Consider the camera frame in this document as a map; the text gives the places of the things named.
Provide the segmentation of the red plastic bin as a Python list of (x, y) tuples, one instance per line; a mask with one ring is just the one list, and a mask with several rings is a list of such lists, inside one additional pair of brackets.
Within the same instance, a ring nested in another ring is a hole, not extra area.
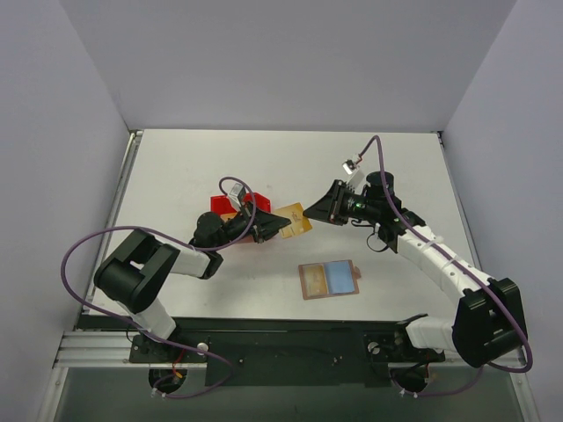
[[(246, 194), (245, 204), (243, 205), (243, 207), (251, 206), (252, 204), (268, 213), (272, 211), (270, 200), (259, 193), (254, 194), (254, 199), (252, 199), (251, 194)], [(210, 210), (218, 214), (223, 221), (229, 219), (233, 214), (237, 212), (230, 205), (226, 195), (212, 196), (210, 198)]]

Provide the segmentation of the tan leather card holder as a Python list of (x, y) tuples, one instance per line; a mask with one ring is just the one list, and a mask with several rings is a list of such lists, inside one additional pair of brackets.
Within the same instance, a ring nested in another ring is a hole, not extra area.
[[(303, 284), (303, 267), (307, 265), (322, 265), (324, 267), (328, 288), (327, 295), (312, 298), (306, 296)], [(359, 293), (358, 280), (362, 275), (359, 268), (350, 259), (300, 265), (298, 273), (302, 296), (305, 301), (334, 296), (357, 295)]]

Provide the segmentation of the gold card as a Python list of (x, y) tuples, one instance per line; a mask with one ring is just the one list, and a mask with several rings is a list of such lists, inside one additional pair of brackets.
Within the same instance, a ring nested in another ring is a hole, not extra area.
[(308, 298), (328, 294), (325, 270), (322, 265), (307, 265), (303, 267), (304, 291)]

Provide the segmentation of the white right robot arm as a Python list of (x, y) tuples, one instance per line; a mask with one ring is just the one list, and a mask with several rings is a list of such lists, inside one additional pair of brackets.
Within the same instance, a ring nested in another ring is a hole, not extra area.
[(389, 172), (372, 172), (360, 193), (334, 180), (328, 192), (303, 212), (317, 222), (343, 226), (366, 222), (386, 249), (418, 267), (456, 307), (453, 320), (428, 315), (404, 321), (393, 337), (398, 357), (411, 360), (424, 349), (452, 351), (472, 367), (493, 363), (528, 346), (518, 286), (497, 280), (460, 258), (426, 222), (403, 207)]

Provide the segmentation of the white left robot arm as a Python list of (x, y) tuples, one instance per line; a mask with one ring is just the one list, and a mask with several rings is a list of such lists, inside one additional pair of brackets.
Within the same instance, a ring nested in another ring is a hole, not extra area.
[(290, 219), (256, 209), (252, 203), (246, 203), (227, 221), (206, 212), (198, 218), (194, 236), (184, 250), (160, 242), (146, 229), (134, 229), (97, 269), (94, 285), (126, 310), (136, 324), (154, 334), (151, 353), (169, 362), (181, 349), (179, 337), (173, 334), (176, 323), (158, 299), (169, 274), (207, 280), (223, 263), (219, 248), (247, 237), (257, 244), (266, 242), (290, 224)]

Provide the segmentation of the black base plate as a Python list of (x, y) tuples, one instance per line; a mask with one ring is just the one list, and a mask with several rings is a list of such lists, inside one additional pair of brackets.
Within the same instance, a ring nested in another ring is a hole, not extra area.
[(180, 318), (173, 345), (138, 334), (135, 364), (203, 364), (226, 387), (385, 386), (392, 366), (418, 379), (443, 353), (416, 349), (402, 322)]

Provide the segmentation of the aluminium frame rail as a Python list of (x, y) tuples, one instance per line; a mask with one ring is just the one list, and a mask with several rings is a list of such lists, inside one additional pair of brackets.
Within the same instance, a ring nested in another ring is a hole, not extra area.
[(53, 368), (171, 368), (171, 363), (134, 363), (130, 342), (121, 331), (69, 331), (62, 335)]

